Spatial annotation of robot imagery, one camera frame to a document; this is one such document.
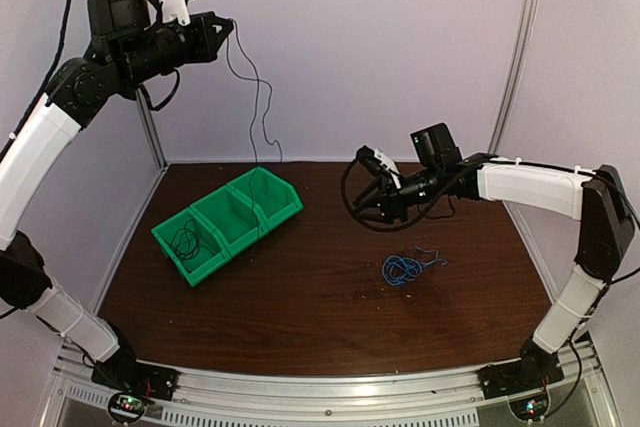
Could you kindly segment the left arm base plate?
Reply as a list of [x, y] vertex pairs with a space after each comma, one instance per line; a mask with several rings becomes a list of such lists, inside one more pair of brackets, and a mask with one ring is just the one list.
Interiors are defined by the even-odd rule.
[[91, 380], [103, 386], [152, 400], [171, 401], [178, 371], [138, 360], [118, 357], [96, 362]]

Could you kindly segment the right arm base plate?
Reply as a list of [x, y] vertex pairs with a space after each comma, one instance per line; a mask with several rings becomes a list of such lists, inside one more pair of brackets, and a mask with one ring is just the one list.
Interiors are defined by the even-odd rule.
[[477, 371], [477, 376], [486, 400], [540, 389], [545, 381], [555, 383], [565, 378], [561, 367], [529, 371], [522, 367], [521, 360], [487, 365]]

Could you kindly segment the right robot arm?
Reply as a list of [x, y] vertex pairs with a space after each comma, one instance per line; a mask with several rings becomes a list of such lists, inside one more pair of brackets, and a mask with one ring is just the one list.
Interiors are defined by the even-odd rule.
[[535, 387], [554, 357], [579, 332], [616, 283], [639, 227], [618, 170], [564, 167], [480, 152], [465, 157], [444, 123], [410, 135], [420, 170], [404, 174], [378, 148], [362, 146], [345, 169], [340, 191], [349, 215], [374, 232], [391, 233], [425, 219], [444, 197], [509, 207], [538, 268], [556, 288], [548, 312], [525, 341], [512, 377]]

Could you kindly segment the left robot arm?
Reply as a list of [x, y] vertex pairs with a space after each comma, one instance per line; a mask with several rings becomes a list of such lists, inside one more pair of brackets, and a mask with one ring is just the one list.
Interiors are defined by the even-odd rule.
[[63, 63], [46, 82], [1, 157], [2, 300], [75, 343], [123, 391], [144, 380], [124, 335], [46, 273], [42, 255], [18, 226], [58, 157], [111, 97], [132, 99], [156, 76], [217, 59], [234, 25], [213, 12], [190, 13], [189, 1], [87, 0], [88, 51]]

